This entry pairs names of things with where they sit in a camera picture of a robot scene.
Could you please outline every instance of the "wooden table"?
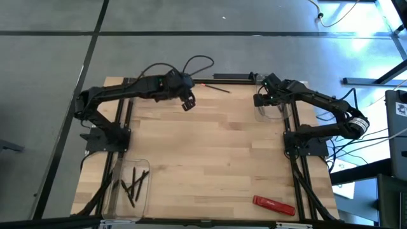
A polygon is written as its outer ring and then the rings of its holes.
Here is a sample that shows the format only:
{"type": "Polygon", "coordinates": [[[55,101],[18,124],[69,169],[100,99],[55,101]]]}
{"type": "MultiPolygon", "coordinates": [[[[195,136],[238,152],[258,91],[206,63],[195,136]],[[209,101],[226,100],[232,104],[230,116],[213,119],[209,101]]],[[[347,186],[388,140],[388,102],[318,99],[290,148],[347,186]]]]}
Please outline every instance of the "wooden table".
{"type": "MultiPolygon", "coordinates": [[[[107,77],[105,86],[122,81],[107,77]]],[[[296,207],[291,166],[283,154],[283,120],[257,121],[253,85],[217,87],[231,93],[196,85],[197,106],[188,112],[179,99],[135,99],[125,159],[146,159],[150,164],[144,217],[297,221],[298,214],[290,217],[252,204],[252,196],[260,195],[296,207]]],[[[118,101],[105,102],[99,111],[113,121],[117,105],[118,101]]],[[[311,105],[297,106],[301,123],[317,124],[311,105]]],[[[307,159],[314,192],[338,218],[326,165],[316,156],[307,159]]],[[[105,161],[106,152],[85,161],[72,213],[99,188],[105,161]]],[[[309,218],[304,191],[302,197],[309,218]]]]}

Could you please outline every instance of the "black cable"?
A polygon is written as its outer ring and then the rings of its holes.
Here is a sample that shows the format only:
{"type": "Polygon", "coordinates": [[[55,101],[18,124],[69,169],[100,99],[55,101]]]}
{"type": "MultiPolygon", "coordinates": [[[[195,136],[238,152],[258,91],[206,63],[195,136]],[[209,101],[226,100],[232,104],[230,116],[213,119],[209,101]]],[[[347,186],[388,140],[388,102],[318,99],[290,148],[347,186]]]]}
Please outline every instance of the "black cable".
{"type": "Polygon", "coordinates": [[[95,208],[96,203],[99,201],[100,198],[103,197],[103,194],[106,192],[107,188],[109,187],[109,185],[112,181],[112,176],[113,176],[113,172],[111,171],[109,173],[109,175],[107,175],[106,180],[100,185],[99,189],[96,191],[96,193],[92,197],[92,199],[90,199],[89,202],[86,204],[86,206],[76,215],[78,215],[78,216],[89,216],[90,215],[90,213],[93,211],[93,208],[95,208]]]}
{"type": "Polygon", "coordinates": [[[319,156],[319,158],[326,164],[326,166],[328,166],[328,168],[329,168],[329,165],[328,165],[328,162],[331,162],[331,161],[325,161],[325,158],[323,157],[323,156],[319,156]]]}
{"type": "Polygon", "coordinates": [[[317,117],[317,119],[319,119],[319,120],[322,120],[322,121],[331,121],[331,120],[334,120],[335,119],[335,116],[333,116],[332,118],[330,118],[330,119],[323,119],[323,118],[321,118],[321,117],[318,117],[318,116],[316,116],[317,117]]]}
{"type": "MultiPolygon", "coordinates": [[[[364,137],[366,137],[366,136],[369,136],[369,135],[372,135],[372,134],[377,134],[377,133],[379,133],[379,132],[381,132],[381,131],[384,131],[384,130],[387,130],[387,128],[384,128],[383,130],[378,130],[378,131],[373,132],[373,133],[370,133],[370,134],[363,135],[362,138],[359,139],[359,140],[363,140],[364,137]]],[[[340,142],[340,141],[343,141],[343,140],[346,140],[346,138],[343,138],[343,139],[340,139],[340,140],[335,140],[335,141],[336,141],[336,142],[340,142]]]]}
{"type": "Polygon", "coordinates": [[[80,171],[82,171],[82,167],[83,167],[83,162],[85,162],[85,160],[90,156],[90,155],[92,155],[92,154],[94,154],[95,152],[89,152],[85,157],[83,157],[82,158],[82,161],[81,161],[81,167],[80,167],[80,171]]]}
{"type": "Polygon", "coordinates": [[[333,151],[335,152],[335,148],[336,148],[336,146],[335,146],[334,142],[332,141],[332,139],[329,139],[329,140],[331,141],[331,143],[332,143],[332,148],[333,148],[333,151]]]}
{"type": "Polygon", "coordinates": [[[343,152],[345,153],[344,155],[349,155],[349,156],[354,156],[354,157],[356,157],[356,158],[360,158],[360,159],[362,159],[362,160],[364,161],[364,163],[368,164],[368,162],[367,162],[363,157],[361,157],[361,156],[351,155],[350,153],[346,152],[345,150],[341,150],[341,151],[343,151],[343,152]]]}
{"type": "MultiPolygon", "coordinates": [[[[290,160],[290,157],[287,156],[285,153],[284,153],[284,156],[286,156],[286,158],[287,158],[288,160],[290,160]]],[[[296,155],[296,156],[294,157],[294,160],[297,160],[299,157],[300,157],[299,155],[296,155]]]]}
{"type": "Polygon", "coordinates": [[[257,91],[257,94],[260,94],[261,89],[263,89],[264,87],[265,87],[264,85],[261,86],[261,87],[259,88],[259,90],[257,91]]]}
{"type": "MultiPolygon", "coordinates": [[[[342,100],[346,99],[346,98],[350,95],[351,92],[354,93],[355,108],[358,109],[357,96],[356,96],[356,89],[355,89],[355,88],[351,88],[342,98],[340,98],[340,99],[338,99],[338,100],[336,100],[336,101],[331,101],[330,103],[339,102],[339,101],[342,101],[342,100]]],[[[325,112],[325,113],[318,114],[318,115],[316,116],[316,118],[319,119],[319,120],[322,120],[322,121],[331,121],[331,120],[335,119],[335,116],[333,116],[333,117],[331,117],[331,118],[329,118],[329,119],[325,119],[325,118],[321,118],[321,117],[320,117],[320,116],[326,115],[326,114],[328,114],[328,113],[330,113],[330,112],[327,111],[327,112],[325,112]]]]}
{"type": "Polygon", "coordinates": [[[385,137],[376,137],[376,138],[374,138],[374,139],[366,139],[366,140],[363,140],[363,141],[357,141],[357,142],[353,142],[352,144],[356,144],[356,143],[361,143],[361,142],[367,142],[367,141],[374,141],[374,140],[379,140],[379,139],[385,139],[385,138],[389,138],[389,137],[391,137],[391,136],[385,136],[385,137]]]}
{"type": "Polygon", "coordinates": [[[329,173],[331,173],[331,171],[333,170],[334,164],[335,164],[335,160],[336,160],[336,154],[339,153],[341,150],[343,150],[346,146],[348,146],[349,144],[352,144],[352,142],[354,142],[355,140],[351,140],[350,142],[346,143],[345,145],[343,145],[338,151],[335,152],[335,145],[334,146],[334,151],[333,151],[333,161],[332,161],[332,166],[331,168],[329,168],[329,173]]]}
{"type": "Polygon", "coordinates": [[[185,73],[186,66],[188,66],[189,62],[190,62],[191,60],[193,60],[193,59],[195,59],[195,58],[199,58],[199,57],[200,57],[200,58],[206,58],[206,59],[212,61],[212,63],[209,64],[209,65],[206,66],[206,67],[203,67],[203,68],[201,68],[201,69],[199,69],[199,70],[197,70],[197,71],[191,73],[190,76],[193,76],[193,75],[196,74],[196,73],[200,73],[200,72],[202,72],[203,70],[208,69],[208,68],[212,67],[212,66],[215,64],[214,59],[212,59],[212,58],[210,58],[210,57],[208,57],[208,56],[205,56],[205,55],[195,55],[195,56],[191,57],[191,58],[185,63],[184,68],[183,68],[183,73],[185,73]]]}
{"type": "Polygon", "coordinates": [[[83,124],[83,120],[81,120],[81,126],[82,126],[82,127],[85,127],[85,128],[88,128],[88,129],[91,129],[91,127],[87,127],[87,126],[85,126],[85,125],[83,124]]]}
{"type": "Polygon", "coordinates": [[[127,84],[127,85],[125,86],[125,89],[128,88],[128,87],[131,87],[131,86],[134,85],[134,84],[136,84],[136,83],[138,82],[138,80],[139,80],[142,76],[144,76],[144,73],[146,73],[146,71],[148,71],[148,69],[151,69],[151,68],[154,67],[154,66],[168,66],[168,67],[171,67],[172,69],[176,70],[177,73],[180,74],[180,72],[178,71],[178,69],[177,69],[176,67],[170,65],[170,64],[161,63],[161,62],[159,62],[159,63],[154,63],[154,64],[151,64],[150,66],[146,67],[146,68],[140,73],[140,75],[135,79],[135,81],[134,81],[133,83],[127,84]]]}

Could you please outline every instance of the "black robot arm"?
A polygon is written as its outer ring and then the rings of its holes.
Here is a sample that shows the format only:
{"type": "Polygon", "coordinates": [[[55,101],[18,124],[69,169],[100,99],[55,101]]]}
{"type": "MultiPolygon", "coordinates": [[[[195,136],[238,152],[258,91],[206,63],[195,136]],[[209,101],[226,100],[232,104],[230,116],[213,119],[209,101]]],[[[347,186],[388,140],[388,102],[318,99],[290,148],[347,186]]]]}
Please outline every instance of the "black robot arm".
{"type": "Polygon", "coordinates": [[[326,111],[336,118],[335,124],[311,127],[301,125],[295,132],[287,133],[295,146],[302,147],[314,137],[332,137],[340,135],[346,139],[358,139],[369,127],[368,119],[347,101],[308,89],[296,80],[283,80],[271,73],[262,82],[267,94],[253,95],[254,105],[278,106],[291,101],[303,101],[326,111]]]}
{"type": "Polygon", "coordinates": [[[102,102],[131,97],[154,99],[156,102],[180,98],[185,111],[195,106],[195,96],[191,88],[194,82],[189,74],[172,69],[167,74],[145,76],[132,83],[110,87],[92,87],[79,94],[75,101],[74,117],[81,121],[90,121],[96,128],[90,134],[81,134],[88,142],[89,151],[118,151],[127,149],[130,130],[121,128],[119,123],[110,122],[97,111],[102,102]]]}

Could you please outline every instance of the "black metal stand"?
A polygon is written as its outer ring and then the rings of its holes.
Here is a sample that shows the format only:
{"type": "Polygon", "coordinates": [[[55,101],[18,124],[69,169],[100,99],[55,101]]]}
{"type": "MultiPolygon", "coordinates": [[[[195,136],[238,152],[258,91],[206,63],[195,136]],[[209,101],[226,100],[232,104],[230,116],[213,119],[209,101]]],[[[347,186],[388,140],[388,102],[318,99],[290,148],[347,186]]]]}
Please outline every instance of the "black metal stand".
{"type": "Polygon", "coordinates": [[[0,139],[0,152],[1,152],[3,149],[11,149],[11,150],[13,150],[13,151],[23,151],[24,147],[0,139]]]}
{"type": "Polygon", "coordinates": [[[109,121],[103,114],[96,111],[89,117],[96,128],[92,128],[89,134],[81,134],[88,141],[86,150],[96,151],[127,151],[131,130],[121,128],[118,122],[109,121]]]}
{"type": "Polygon", "coordinates": [[[344,78],[344,85],[359,85],[359,86],[383,86],[383,87],[396,87],[403,82],[403,80],[393,80],[396,76],[407,70],[407,60],[402,61],[399,65],[391,69],[388,73],[382,77],[375,79],[365,78],[344,78]]]}
{"type": "Polygon", "coordinates": [[[332,185],[350,183],[362,179],[376,177],[379,174],[392,175],[391,159],[384,159],[367,165],[358,166],[353,169],[346,169],[331,174],[332,185]]]}

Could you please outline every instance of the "transparent bin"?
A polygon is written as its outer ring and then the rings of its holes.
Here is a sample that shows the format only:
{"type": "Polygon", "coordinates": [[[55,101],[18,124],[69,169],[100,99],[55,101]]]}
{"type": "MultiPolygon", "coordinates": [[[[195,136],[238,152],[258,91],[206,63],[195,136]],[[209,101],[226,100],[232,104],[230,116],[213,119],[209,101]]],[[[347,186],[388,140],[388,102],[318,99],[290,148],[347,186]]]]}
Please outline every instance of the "transparent bin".
{"type": "MultiPolygon", "coordinates": [[[[267,94],[267,91],[262,87],[261,82],[269,74],[257,74],[256,76],[256,94],[267,94]]],[[[282,121],[284,118],[290,117],[292,114],[291,106],[281,105],[281,106],[263,106],[263,107],[254,107],[254,117],[257,121],[273,123],[276,121],[282,121]]]]}
{"type": "Polygon", "coordinates": [[[149,173],[149,163],[147,160],[125,160],[117,159],[113,168],[112,182],[104,201],[102,216],[105,220],[130,220],[138,221],[144,214],[147,201],[148,188],[151,174],[149,173]],[[134,196],[131,198],[134,206],[129,200],[131,195],[131,185],[133,183],[133,168],[135,168],[135,181],[143,172],[148,172],[145,178],[134,187],[134,196]],[[123,184],[128,188],[128,192],[123,188],[123,184]]]}

